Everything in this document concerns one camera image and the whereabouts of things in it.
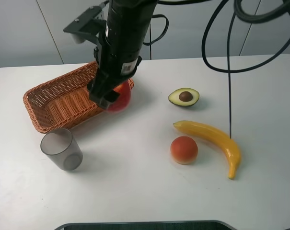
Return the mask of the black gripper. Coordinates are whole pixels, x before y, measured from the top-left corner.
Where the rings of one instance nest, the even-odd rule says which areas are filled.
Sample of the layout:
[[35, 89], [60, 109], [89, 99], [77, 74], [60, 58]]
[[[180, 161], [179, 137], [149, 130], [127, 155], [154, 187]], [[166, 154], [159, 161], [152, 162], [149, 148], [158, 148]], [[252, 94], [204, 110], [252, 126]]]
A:
[[105, 34], [101, 37], [97, 63], [99, 69], [87, 84], [89, 99], [108, 110], [119, 93], [114, 91], [137, 71], [139, 56], [157, 5], [156, 0], [111, 0]]

